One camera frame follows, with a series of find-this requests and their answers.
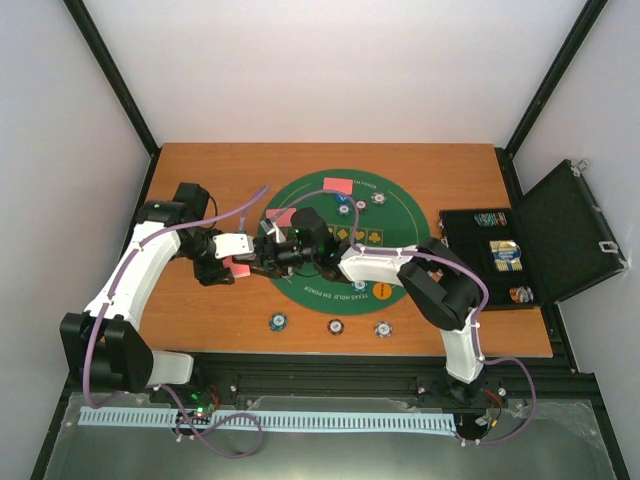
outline poker chip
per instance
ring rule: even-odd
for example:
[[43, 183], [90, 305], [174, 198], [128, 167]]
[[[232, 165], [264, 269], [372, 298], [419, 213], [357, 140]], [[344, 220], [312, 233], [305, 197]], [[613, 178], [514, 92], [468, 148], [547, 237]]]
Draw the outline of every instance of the poker chip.
[[533, 291], [530, 287], [513, 287], [509, 289], [509, 296], [514, 303], [533, 302]]
[[384, 193], [376, 192], [371, 195], [371, 201], [376, 205], [382, 205], [387, 201], [387, 197], [384, 195]]
[[522, 270], [520, 247], [513, 240], [492, 240], [489, 242], [493, 263], [500, 272]]
[[331, 332], [331, 335], [340, 335], [344, 332], [344, 323], [336, 318], [329, 321], [327, 328], [329, 329], [329, 332]]
[[504, 212], [476, 213], [473, 219], [481, 227], [504, 227], [507, 225], [507, 217]]
[[340, 195], [339, 193], [336, 193], [333, 196], [333, 198], [335, 198], [336, 202], [338, 203], [342, 203], [342, 204], [349, 203], [349, 198], [347, 198], [346, 195]]
[[274, 313], [269, 321], [272, 332], [281, 332], [287, 326], [287, 316], [284, 313]]
[[351, 285], [353, 285], [353, 289], [358, 293], [364, 292], [367, 288], [367, 282], [363, 282], [361, 280], [353, 282]]
[[376, 335], [380, 338], [387, 338], [391, 336], [393, 328], [389, 322], [378, 322], [374, 328]]

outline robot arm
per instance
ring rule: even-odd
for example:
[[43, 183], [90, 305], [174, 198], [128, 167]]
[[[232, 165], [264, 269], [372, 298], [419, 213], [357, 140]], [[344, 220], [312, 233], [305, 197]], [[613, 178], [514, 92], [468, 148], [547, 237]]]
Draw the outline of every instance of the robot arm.
[[[482, 364], [474, 354], [470, 319], [479, 303], [475, 283], [459, 272], [414, 256], [429, 253], [461, 264], [438, 240], [402, 249], [368, 249], [339, 242], [312, 208], [292, 217], [295, 238], [286, 239], [277, 226], [266, 222], [264, 236], [223, 233], [212, 228], [166, 232], [144, 242], [168, 226], [202, 220], [208, 192], [195, 184], [180, 184], [170, 202], [147, 202], [140, 210], [133, 237], [115, 272], [84, 313], [67, 314], [60, 333], [72, 376], [80, 378], [89, 336], [106, 306], [91, 363], [95, 386], [138, 392], [147, 385], [187, 383], [190, 355], [151, 350], [138, 334], [140, 319], [160, 274], [176, 256], [189, 258], [202, 285], [234, 283], [223, 260], [251, 266], [252, 272], [272, 278], [291, 274], [293, 268], [312, 263], [329, 281], [358, 280], [403, 286], [425, 318], [440, 329], [447, 354], [447, 372], [464, 383], [479, 375]], [[441, 268], [436, 281], [431, 272]]]
[[67, 314], [60, 334], [72, 376], [81, 378], [89, 337], [106, 304], [91, 363], [93, 385], [138, 392], [147, 385], [182, 384], [191, 378], [190, 355], [151, 350], [138, 334], [142, 312], [162, 270], [176, 256], [193, 261], [203, 285], [231, 284], [224, 257], [253, 252], [251, 238], [195, 228], [164, 233], [165, 227], [202, 220], [209, 194], [199, 185], [180, 184], [171, 202], [148, 202], [140, 210], [131, 241], [101, 292], [82, 314]]

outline white wall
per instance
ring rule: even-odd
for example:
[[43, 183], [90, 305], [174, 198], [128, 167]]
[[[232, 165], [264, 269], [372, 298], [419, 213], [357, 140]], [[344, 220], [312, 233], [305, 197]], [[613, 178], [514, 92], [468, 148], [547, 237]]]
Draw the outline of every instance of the white wall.
[[[516, 168], [529, 189], [563, 158], [585, 177], [632, 263], [640, 250], [640, 3], [609, 2], [545, 107]], [[640, 271], [561, 305], [583, 371], [596, 373], [631, 478], [640, 478]]]
[[28, 478], [67, 373], [58, 326], [117, 260], [147, 156], [62, 1], [0, 14], [0, 478]]
[[584, 0], [87, 0], [161, 142], [504, 146]]

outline wooden board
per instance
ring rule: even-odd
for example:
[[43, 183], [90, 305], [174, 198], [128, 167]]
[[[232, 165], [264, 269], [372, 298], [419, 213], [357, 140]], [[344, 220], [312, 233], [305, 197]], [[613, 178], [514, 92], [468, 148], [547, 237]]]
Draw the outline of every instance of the wooden board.
[[[148, 198], [171, 199], [179, 182], [195, 182], [207, 188], [225, 212], [268, 184], [270, 194], [247, 219], [253, 234], [271, 195], [302, 175], [328, 168], [367, 170], [399, 184], [422, 206], [434, 234], [440, 210], [509, 205], [493, 146], [476, 144], [167, 144]], [[218, 228], [235, 231], [237, 222], [237, 217], [224, 220]], [[274, 312], [289, 318], [279, 333], [268, 326]], [[191, 263], [179, 259], [160, 277], [141, 334], [152, 348], [187, 351], [444, 354], [438, 330], [408, 297], [379, 312], [343, 317], [345, 332], [340, 336], [327, 331], [331, 318], [293, 303], [258, 276], [232, 286], [201, 287]], [[391, 337], [374, 335], [374, 325], [381, 320], [392, 323]], [[552, 354], [538, 309], [484, 312], [480, 323], [487, 355]]]

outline purple cable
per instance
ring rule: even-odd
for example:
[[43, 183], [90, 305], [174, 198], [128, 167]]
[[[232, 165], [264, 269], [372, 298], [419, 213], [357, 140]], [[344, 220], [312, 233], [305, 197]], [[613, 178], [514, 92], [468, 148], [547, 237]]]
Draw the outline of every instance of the purple cable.
[[[393, 251], [390, 252], [388, 250], [379, 250], [376, 248], [369, 248], [369, 247], [365, 247], [365, 251], [373, 255], [386, 255], [386, 256], [397, 255], [397, 252], [393, 252]], [[487, 306], [487, 303], [489, 303], [489, 289], [484, 284], [484, 282], [473, 271], [469, 270], [468, 268], [456, 262], [447, 260], [446, 258], [438, 257], [436, 255], [430, 255], [428, 253], [416, 252], [413, 250], [402, 250], [402, 255], [407, 255], [411, 257], [420, 257], [430, 262], [436, 262], [442, 265], [446, 265], [447, 267], [453, 268], [454, 270], [457, 270], [458, 272], [466, 275], [478, 285], [478, 287], [480, 288], [480, 291], [482, 292], [482, 300], [480, 301], [480, 305], [478, 305], [478, 309], [476, 310], [475, 314], [473, 315], [473, 317], [471, 317], [471, 340], [473, 344], [473, 351], [476, 357], [481, 360], [484, 359], [484, 355], [482, 354], [482, 349], [480, 348], [480, 338], [478, 335], [478, 328], [477, 328], [478, 314], [484, 309], [484, 307]]]
[[[276, 213], [273, 217], [271, 217], [270, 220], [272, 222], [275, 222], [280, 216], [282, 216], [284, 214], [284, 212], [287, 211], [287, 209], [292, 208], [294, 205], [297, 205], [298, 203], [302, 202], [303, 200], [306, 200], [307, 198], [313, 197], [315, 195], [324, 194], [324, 193], [342, 195], [342, 196], [346, 197], [347, 200], [349, 200], [349, 202], [351, 202], [351, 205], [353, 206], [353, 211], [354, 211], [354, 220], [353, 220], [353, 227], [351, 228], [351, 237], [349, 239], [349, 242], [350, 242], [352, 247], [357, 248], [356, 247], [356, 233], [357, 233], [357, 230], [358, 230], [358, 223], [359, 223], [359, 220], [360, 220], [360, 212], [358, 210], [358, 207], [356, 206], [356, 202], [353, 199], [353, 197], [351, 197], [351, 195], [346, 195], [345, 193], [340, 192], [338, 190], [314, 190], [313, 192], [306, 193], [306, 194], [296, 198], [293, 202], [291, 202], [286, 207], [280, 209], [280, 211], [278, 213]], [[373, 253], [373, 254], [378, 254], [378, 255], [396, 255], [395, 252], [391, 253], [391, 252], [388, 252], [386, 250], [378, 250], [376, 252], [375, 250], [376, 249], [373, 249], [373, 248], [367, 248], [367, 252], [370, 252], [370, 253]], [[422, 257], [422, 258], [425, 258], [425, 259], [427, 259], [429, 261], [433, 261], [433, 262], [436, 262], [436, 263], [447, 265], [448, 267], [451, 267], [451, 268], [463, 273], [464, 275], [467, 275], [469, 278], [471, 278], [471, 280], [473, 280], [474, 282], [476, 282], [478, 284], [478, 287], [482, 291], [482, 300], [480, 301], [480, 305], [478, 306], [478, 310], [476, 310], [475, 315], [473, 317], [471, 317], [471, 341], [473, 343], [473, 351], [476, 354], [476, 356], [478, 358], [480, 358], [480, 359], [484, 359], [484, 355], [482, 354], [482, 348], [480, 347], [480, 336], [478, 335], [478, 328], [477, 328], [477, 324], [478, 324], [477, 316], [484, 309], [484, 307], [487, 306], [487, 303], [489, 303], [489, 289], [484, 284], [484, 282], [480, 279], [480, 277], [478, 277], [474, 272], [472, 272], [468, 268], [463, 267], [462, 265], [459, 265], [459, 264], [457, 264], [455, 262], [452, 262], [450, 260], [447, 260], [446, 258], [438, 257], [438, 256], [435, 256], [435, 255], [429, 255], [427, 253], [422, 253], [422, 252], [414, 252], [412, 250], [404, 250], [403, 253], [406, 254], [406, 255]]]
[[[201, 225], [207, 225], [209, 223], [217, 222], [218, 220], [222, 220], [224, 218], [228, 218], [228, 217], [230, 217], [232, 215], [235, 215], [236, 213], [238, 213], [240, 211], [243, 211], [243, 210], [246, 210], [251, 205], [256, 203], [260, 198], [262, 198], [265, 195], [265, 193], [267, 193], [268, 190], [269, 190], [269, 186], [265, 185], [247, 203], [245, 203], [244, 205], [241, 205], [238, 208], [235, 208], [235, 209], [231, 210], [230, 212], [224, 213], [222, 215], [217, 215], [217, 216], [215, 216], [213, 218], [207, 218], [207, 219], [204, 219], [204, 220], [198, 220], [197, 222], [188, 222], [188, 223], [182, 223], [182, 224], [179, 224], [179, 225], [173, 225], [171, 227], [167, 227], [167, 228], [163, 228], [161, 230], [158, 230], [157, 232], [152, 233], [147, 238], [142, 240], [140, 242], [140, 248], [144, 247], [151, 240], [153, 240], [154, 238], [159, 237], [160, 235], [162, 235], [164, 233], [173, 232], [173, 231], [181, 230], [181, 229], [184, 229], [184, 228], [191, 228], [191, 227], [198, 227], [198, 226], [201, 226]], [[120, 268], [118, 268], [118, 271], [116, 272], [116, 274], [113, 277], [113, 282], [111, 282], [111, 285], [109, 286], [109, 290], [107, 291], [107, 298], [109, 300], [111, 300], [113, 298], [113, 296], [115, 295], [116, 289], [118, 287], [118, 284], [122, 280], [122, 277], [124, 276], [124, 273], [126, 272], [127, 268], [129, 267], [129, 265], [131, 264], [131, 262], [133, 261], [134, 257], [137, 255], [137, 253], [139, 251], [140, 250], [138, 250], [138, 249], [131, 250], [131, 252], [129, 252], [127, 257], [122, 262], [122, 265], [120, 265]], [[104, 316], [107, 313], [108, 308], [109, 308], [109, 304], [108, 303], [105, 303], [105, 304], [102, 305], [102, 308], [100, 309], [100, 311], [99, 311], [99, 313], [98, 313], [98, 315], [96, 317], [96, 321], [93, 323], [93, 328], [91, 329], [91, 334], [89, 336], [89, 341], [87, 342], [87, 352], [86, 352], [86, 354], [84, 356], [84, 368], [83, 368], [83, 371], [82, 371], [82, 394], [84, 396], [84, 400], [87, 403], [87, 405], [89, 407], [91, 407], [91, 408], [94, 408], [94, 409], [104, 407], [108, 402], [110, 402], [113, 398], [115, 398], [119, 394], [119, 392], [114, 392], [109, 398], [107, 398], [106, 400], [104, 400], [104, 401], [102, 401], [100, 403], [95, 403], [91, 399], [91, 384], [90, 384], [90, 380], [91, 380], [91, 363], [93, 361], [93, 352], [94, 352], [95, 347], [96, 347], [96, 342], [98, 341], [98, 333], [100, 332], [100, 325], [102, 325], [102, 321], [104, 320]]]
[[284, 212], [286, 212], [289, 208], [292, 208], [294, 205], [297, 205], [298, 203], [302, 202], [303, 200], [306, 200], [309, 197], [314, 197], [316, 195], [320, 195], [323, 193], [331, 193], [331, 194], [337, 194], [337, 195], [342, 195], [344, 197], [346, 197], [350, 202], [351, 205], [353, 206], [353, 228], [351, 229], [351, 238], [350, 238], [350, 242], [351, 245], [355, 245], [356, 243], [356, 231], [358, 229], [358, 223], [360, 222], [360, 211], [358, 210], [358, 207], [356, 206], [356, 202], [355, 200], [351, 197], [351, 195], [346, 195], [343, 192], [340, 192], [338, 190], [314, 190], [313, 192], [309, 192], [309, 193], [305, 193], [304, 195], [296, 198], [293, 202], [291, 202], [289, 205], [287, 205], [286, 207], [280, 209], [280, 211], [278, 213], [276, 213], [273, 217], [270, 217], [269, 220], [271, 220], [272, 222], [275, 222], [278, 218], [280, 218], [282, 215], [284, 215]]
[[[515, 363], [522, 369], [522, 371], [524, 372], [524, 376], [527, 377], [527, 382], [529, 383], [529, 388], [531, 389], [531, 412], [529, 413], [529, 416], [525, 419], [525, 421], [522, 423], [522, 425], [520, 425], [510, 434], [505, 435], [504, 437], [499, 438], [497, 440], [489, 440], [488, 442], [480, 441], [478, 445], [484, 445], [484, 446], [500, 445], [501, 443], [511, 440], [512, 438], [520, 435], [529, 426], [529, 424], [533, 421], [533, 417], [536, 413], [536, 407], [538, 405], [538, 398], [536, 396], [536, 387], [533, 384], [533, 379], [531, 378], [531, 374], [529, 373], [529, 370], [527, 370], [527, 367], [524, 365], [524, 363], [522, 363], [516, 357], [502, 357], [502, 358], [497, 358], [495, 360], [485, 360], [484, 364], [497, 365], [499, 363], [504, 363], [504, 362]], [[458, 438], [458, 440], [460, 441], [463, 441], [463, 442], [465, 441], [465, 439], [462, 438], [457, 433], [456, 433], [456, 438]]]
[[[171, 395], [171, 398], [173, 398], [173, 401], [176, 402], [176, 405], [178, 406], [178, 410], [180, 410], [180, 413], [182, 414], [183, 421], [186, 422], [187, 425], [189, 425], [189, 428], [191, 428], [191, 431], [196, 436], [196, 438], [200, 440], [212, 452], [224, 458], [231, 458], [231, 459], [244, 458], [244, 457], [248, 457], [249, 455], [253, 455], [262, 446], [262, 441], [264, 439], [264, 431], [262, 430], [262, 425], [260, 424], [260, 421], [254, 415], [251, 415], [248, 413], [234, 413], [232, 415], [229, 415], [228, 417], [218, 420], [216, 423], [211, 425], [205, 431], [200, 433], [198, 429], [193, 425], [193, 422], [191, 421], [191, 417], [189, 417], [189, 414], [187, 413], [187, 410], [184, 408], [184, 405], [182, 404], [182, 402], [180, 401], [180, 397], [178, 397], [178, 394], [176, 394], [176, 392], [174, 392], [173, 389], [167, 385], [160, 385], [160, 388], [163, 389], [165, 392], [167, 392], [169, 395]], [[258, 433], [259, 433], [258, 441], [255, 443], [253, 447], [251, 447], [248, 451], [244, 453], [234, 454], [234, 453], [225, 452], [223, 450], [219, 450], [218, 448], [214, 447], [209, 442], [207, 442], [207, 440], [204, 438], [205, 435], [213, 432], [220, 425], [224, 425], [225, 423], [233, 420], [234, 418], [246, 418], [248, 420], [251, 420], [256, 426], [256, 428], [258, 429]]]
[[151, 240], [153, 240], [154, 238], [157, 238], [160, 235], [163, 235], [165, 233], [175, 232], [176, 230], [184, 230], [185, 228], [200, 227], [200, 226], [203, 226], [203, 225], [208, 225], [209, 223], [217, 222], [218, 220], [224, 220], [225, 218], [232, 217], [236, 213], [242, 212], [243, 210], [248, 209], [251, 205], [253, 205], [258, 200], [260, 200], [264, 196], [264, 194], [267, 193], [268, 191], [269, 191], [269, 185], [265, 185], [247, 203], [245, 203], [244, 205], [240, 205], [239, 207], [234, 208], [233, 210], [230, 210], [227, 213], [223, 213], [222, 215], [217, 215], [217, 216], [215, 216], [213, 218], [205, 218], [204, 220], [198, 220], [196, 222], [187, 222], [187, 223], [181, 223], [179, 225], [172, 225], [170, 227], [163, 228], [162, 230], [158, 230], [157, 232], [152, 233], [147, 238], [142, 240], [140, 242], [140, 247], [144, 247]]
[[98, 312], [98, 316], [96, 317], [96, 321], [93, 324], [93, 330], [91, 330], [91, 335], [89, 336], [89, 342], [87, 343], [87, 354], [84, 356], [84, 368], [82, 370], [82, 394], [84, 396], [84, 401], [91, 408], [101, 408], [104, 407], [107, 403], [117, 397], [120, 392], [113, 392], [108, 398], [103, 400], [100, 403], [95, 403], [91, 399], [91, 391], [89, 389], [89, 379], [91, 378], [91, 362], [93, 360], [93, 350], [96, 347], [96, 341], [98, 339], [98, 332], [100, 331], [100, 325], [102, 324], [102, 320], [104, 319], [105, 314], [107, 313], [107, 309], [109, 308], [109, 304], [105, 303], [100, 308]]

